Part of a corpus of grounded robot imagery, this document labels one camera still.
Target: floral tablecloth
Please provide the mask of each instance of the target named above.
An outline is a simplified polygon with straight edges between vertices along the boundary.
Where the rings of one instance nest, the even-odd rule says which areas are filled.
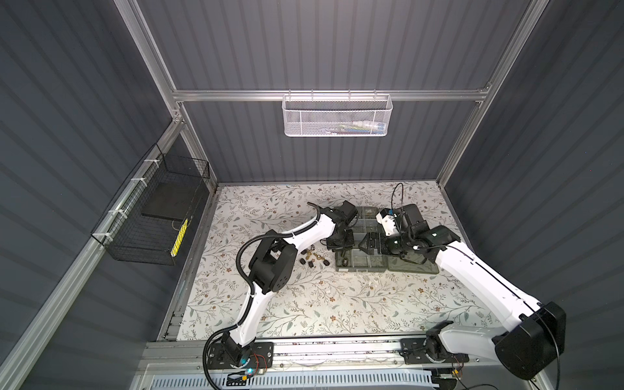
[[[234,322],[247,289],[234,260],[249,238],[309,220],[316,212],[306,202],[325,207],[348,200],[356,206],[389,207],[395,184],[224,187],[178,339],[207,339]],[[404,182],[404,186],[404,203],[415,203],[430,227],[446,225],[459,234],[434,182]],[[399,187],[395,205],[400,201]],[[243,255],[247,273],[255,248],[254,244]],[[438,275],[338,272],[333,253],[320,243],[303,257],[314,261],[315,267],[295,263],[289,283],[265,311],[258,337],[420,331],[445,319],[472,326],[499,325],[485,305],[444,270]],[[331,264],[324,266],[324,259]]]

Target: gray wall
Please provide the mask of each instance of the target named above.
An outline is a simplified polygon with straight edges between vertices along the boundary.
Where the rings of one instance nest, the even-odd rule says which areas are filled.
[[[169,122],[112,1],[0,3],[0,361]],[[103,259],[24,388],[122,388],[178,272]]]
[[[484,87],[527,3],[139,1],[178,89],[274,90]],[[186,105],[221,182],[436,178],[474,106],[395,102],[386,137],[291,139],[277,103]]]
[[[396,102],[385,137],[287,137],[276,102],[185,103],[221,182],[434,179],[473,102]]]
[[[562,389],[621,387],[622,20],[551,0],[446,187],[477,254],[567,312]]]

